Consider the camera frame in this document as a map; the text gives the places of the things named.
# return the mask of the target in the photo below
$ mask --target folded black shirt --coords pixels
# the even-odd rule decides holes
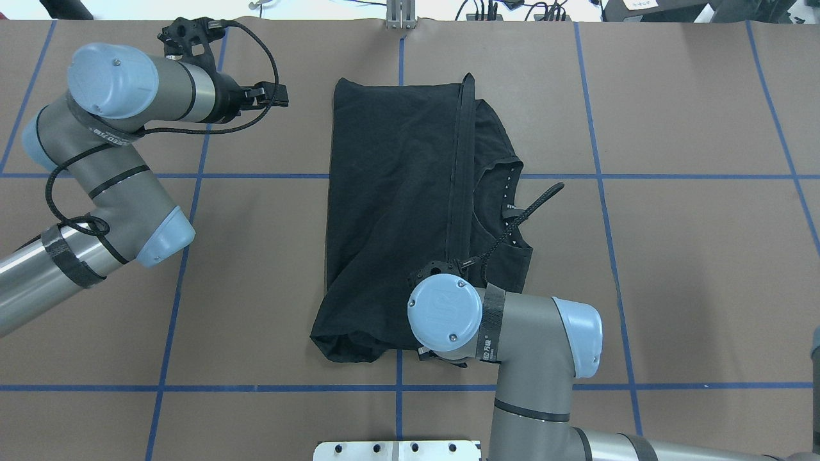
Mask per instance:
[[[523,164],[475,81],[368,87],[342,79],[333,106],[326,287],[311,339],[334,362],[372,362],[420,347],[408,275],[485,252],[520,210]],[[517,230],[487,280],[521,292],[532,248]],[[467,280],[485,286],[480,264]]]

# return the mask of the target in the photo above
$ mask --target black cable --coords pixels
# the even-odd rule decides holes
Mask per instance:
[[[186,130],[184,128],[149,128],[148,130],[141,130],[138,132],[140,135],[150,135],[152,133],[180,133],[182,135],[227,135],[228,133],[235,133],[240,130],[244,130],[245,128],[249,128],[251,126],[256,125],[265,115],[267,115],[268,111],[271,110],[274,103],[274,97],[276,95],[276,89],[279,88],[279,70],[276,69],[276,61],[273,59],[273,55],[271,54],[271,50],[268,49],[267,46],[254,34],[250,29],[248,29],[244,24],[237,22],[237,21],[225,21],[225,27],[237,27],[245,31],[246,34],[250,36],[253,41],[255,41],[262,50],[267,55],[267,58],[271,61],[271,68],[273,69],[273,91],[271,94],[270,100],[267,102],[265,108],[262,109],[262,112],[254,118],[253,120],[249,121],[240,126],[235,126],[233,128],[225,128],[224,130]]]
[[[83,153],[80,153],[78,155],[75,155],[74,157],[69,158],[68,160],[64,161],[63,163],[58,165],[57,168],[54,168],[54,170],[51,172],[51,174],[48,175],[48,179],[46,180],[46,192],[45,192],[45,194],[46,194],[46,204],[48,205],[48,209],[51,210],[51,213],[54,215],[54,217],[56,217],[58,220],[60,220],[60,225],[61,226],[69,226],[71,229],[74,229],[75,231],[81,232],[81,233],[86,234],[86,235],[91,235],[91,236],[94,236],[94,237],[99,237],[100,235],[105,235],[105,234],[108,233],[108,231],[111,230],[111,227],[108,225],[108,223],[105,222],[105,220],[103,220],[102,218],[99,218],[99,217],[95,217],[95,216],[91,216],[91,215],[88,215],[87,217],[72,217],[72,218],[66,217],[66,215],[62,214],[60,212],[60,210],[57,209],[57,205],[54,204],[54,198],[52,196],[52,191],[54,189],[54,181],[57,180],[57,176],[59,176],[60,173],[62,173],[65,169],[67,169],[71,165],[73,165],[73,164],[79,162],[80,160],[88,157],[89,155],[93,155],[97,152],[103,151],[103,150],[105,150],[107,148],[111,148],[111,147],[113,147],[113,146],[110,145],[110,144],[100,144],[97,147],[90,148],[89,150],[87,150]],[[100,230],[92,230],[92,229],[86,229],[84,227],[81,227],[80,226],[81,222],[85,222],[85,223],[93,222],[97,227],[99,227]]]
[[[379,3],[379,2],[366,2],[365,0],[347,0],[348,2],[354,3],[363,3],[365,5],[378,5],[380,7],[386,7],[387,3]]]
[[[469,1],[470,0],[464,0],[464,2],[462,2],[462,5],[460,7],[458,7],[458,12],[456,13],[456,19],[454,19],[453,21],[458,21],[458,17],[461,16],[461,10],[464,9],[464,5],[467,5],[467,2],[469,2]]]
[[[265,115],[267,115],[268,111],[271,110],[273,104],[275,102],[276,90],[279,88],[279,70],[276,68],[276,61],[273,59],[273,54],[271,54],[271,50],[254,34],[248,27],[245,25],[237,22],[237,21],[225,21],[225,27],[236,27],[238,29],[244,30],[246,34],[248,34],[253,41],[255,41],[262,50],[267,55],[267,58],[271,61],[271,69],[273,69],[273,90],[272,94],[270,95],[270,99],[268,100],[267,105],[262,109],[262,112],[254,118],[253,120],[249,121],[240,126],[236,126],[234,128],[227,128],[224,130],[185,130],[180,128],[151,128],[148,130],[141,130],[141,135],[150,135],[152,133],[181,133],[185,135],[224,135],[228,133],[235,133],[240,130],[244,130],[250,126],[256,125]],[[75,231],[81,232],[86,235],[91,235],[95,237],[99,237],[102,235],[107,234],[111,231],[111,226],[102,218],[91,216],[90,214],[83,217],[66,217],[66,215],[62,214],[60,210],[57,208],[57,205],[54,203],[53,198],[53,189],[54,189],[54,181],[57,180],[57,176],[60,175],[64,170],[68,167],[73,165],[76,162],[88,157],[89,155],[93,155],[97,152],[103,151],[107,148],[113,147],[110,144],[101,144],[95,148],[90,148],[85,152],[82,152],[65,162],[61,163],[57,168],[55,168],[50,175],[48,175],[48,179],[46,180],[46,188],[45,188],[45,197],[46,197],[46,205],[48,205],[48,209],[51,210],[51,213],[60,221],[60,226],[69,226],[71,229]],[[86,229],[81,227],[81,223],[89,224],[90,229]],[[39,237],[29,241],[27,244],[31,244],[35,242]]]
[[[561,7],[558,5],[558,0],[555,0],[555,1],[553,2],[553,6],[551,6],[551,7],[549,8],[549,13],[547,13],[547,16],[546,16],[546,17],[542,17],[542,18],[541,18],[541,20],[542,20],[542,21],[552,21],[552,20],[554,20],[554,19],[555,19],[555,16],[557,15],[557,11],[558,11],[560,8],[561,8]]]
[[[504,229],[504,233],[502,235],[500,235],[498,237],[498,239],[495,240],[495,242],[493,242],[493,244],[490,246],[489,249],[487,249],[487,251],[485,251],[483,254],[481,254],[478,257],[478,258],[481,259],[481,281],[482,282],[484,282],[485,284],[487,283],[487,265],[490,263],[490,256],[493,255],[493,252],[501,245],[502,242],[504,242],[504,240],[507,238],[507,236],[510,233],[512,233],[514,230],[516,230],[521,225],[521,223],[526,221],[526,219],[528,217],[530,217],[530,215],[533,212],[535,212],[535,210],[537,210],[541,205],[546,203],[547,200],[551,199],[555,194],[560,192],[561,189],[563,189],[563,187],[564,187],[564,183],[559,182],[559,183],[553,185],[552,187],[550,187],[549,189],[547,189],[535,202],[532,203],[532,205],[527,207],[526,210],[524,210],[523,213],[516,216],[515,219],[513,219],[512,222],[510,222],[507,225],[507,228]]]
[[[530,13],[532,13],[532,10],[534,10],[538,6],[544,7],[544,16],[547,16],[547,12],[549,11],[549,5],[547,5],[547,2],[535,2],[535,4],[530,5],[530,10],[526,12],[526,16],[524,16],[524,21],[530,19]]]

